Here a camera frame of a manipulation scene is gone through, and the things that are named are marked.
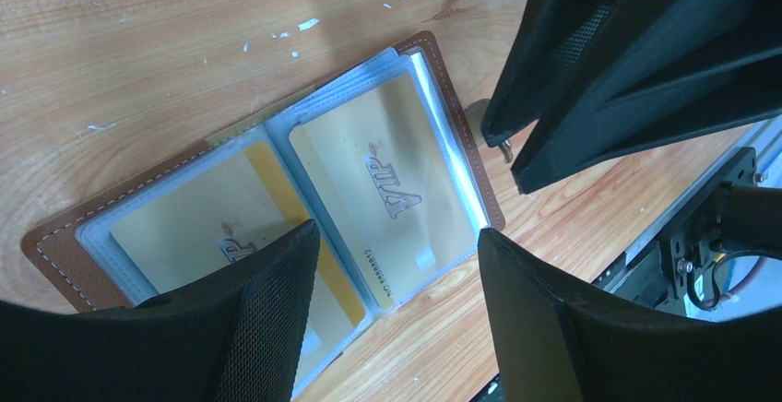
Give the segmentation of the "brown leather card holder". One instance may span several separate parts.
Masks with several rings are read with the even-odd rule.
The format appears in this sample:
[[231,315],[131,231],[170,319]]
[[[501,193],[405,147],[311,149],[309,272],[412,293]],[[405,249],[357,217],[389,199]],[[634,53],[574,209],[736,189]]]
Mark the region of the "brown leather card holder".
[[423,31],[42,223],[5,401],[291,401],[504,216]]

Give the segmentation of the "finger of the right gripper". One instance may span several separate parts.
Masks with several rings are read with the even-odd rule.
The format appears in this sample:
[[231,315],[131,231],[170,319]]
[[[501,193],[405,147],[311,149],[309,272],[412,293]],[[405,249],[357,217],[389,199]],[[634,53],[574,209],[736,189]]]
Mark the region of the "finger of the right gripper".
[[489,146],[499,147],[538,120],[595,42],[606,45],[601,55],[609,63],[633,57],[639,37],[629,28],[621,28],[616,39],[601,35],[625,4],[626,0],[527,0],[480,125]]
[[538,119],[512,168],[521,193],[781,113],[781,0],[626,0],[601,35],[623,27],[633,57],[609,63],[595,42]]

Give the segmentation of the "gold VIP card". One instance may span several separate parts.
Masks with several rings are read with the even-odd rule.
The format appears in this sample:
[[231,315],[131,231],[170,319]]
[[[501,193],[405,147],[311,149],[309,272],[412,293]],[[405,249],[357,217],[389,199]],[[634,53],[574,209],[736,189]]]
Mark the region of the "gold VIP card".
[[[118,219],[111,235],[160,292],[212,273],[310,218],[266,141],[257,141]],[[326,243],[294,391],[365,325],[363,303]]]
[[474,252],[477,227],[411,75],[294,128],[289,140],[380,309]]

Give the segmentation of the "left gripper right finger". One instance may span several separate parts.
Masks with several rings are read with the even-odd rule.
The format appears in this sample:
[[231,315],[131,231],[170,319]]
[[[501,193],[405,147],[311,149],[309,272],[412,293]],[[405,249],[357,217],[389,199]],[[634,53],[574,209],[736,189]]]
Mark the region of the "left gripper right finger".
[[649,309],[486,228],[480,279],[509,401],[777,401],[781,312],[726,322]]

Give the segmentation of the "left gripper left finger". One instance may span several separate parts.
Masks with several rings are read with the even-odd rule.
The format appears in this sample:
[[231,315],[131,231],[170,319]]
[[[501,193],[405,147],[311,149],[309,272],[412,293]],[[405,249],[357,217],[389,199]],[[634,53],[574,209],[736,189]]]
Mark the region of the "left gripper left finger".
[[320,249],[307,220],[133,308],[1,305],[5,401],[288,401]]

